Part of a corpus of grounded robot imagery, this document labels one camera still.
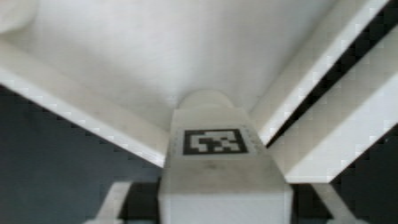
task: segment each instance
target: white plastic part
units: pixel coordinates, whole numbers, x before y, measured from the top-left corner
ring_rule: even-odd
[[[124,200],[128,197],[128,191],[131,188],[131,182],[115,182],[112,184],[107,198],[103,200],[103,206],[98,211],[98,219],[117,219],[121,214],[121,209],[124,205]]]
[[[270,147],[291,183],[329,183],[398,123],[398,28]]]
[[[233,103],[226,95],[215,90],[195,91],[183,99],[178,106],[179,109],[194,109],[199,107],[233,107]]]
[[[332,185],[313,184],[313,188],[334,218],[327,224],[368,224],[364,220],[355,218]]]
[[[0,83],[135,155],[163,165],[167,132],[4,41]]]
[[[387,0],[339,0],[250,112],[266,144]]]
[[[119,219],[121,209],[131,188],[131,182],[115,182],[110,186],[108,194],[103,200],[103,205],[98,211],[96,218],[83,224],[123,224]]]
[[[291,188],[247,113],[222,106],[226,98],[217,101],[213,96],[222,95],[194,93],[185,99],[192,104],[183,104],[188,109],[174,111],[158,194],[162,223],[288,224]]]
[[[0,1],[0,33],[20,29],[34,19],[39,0]]]

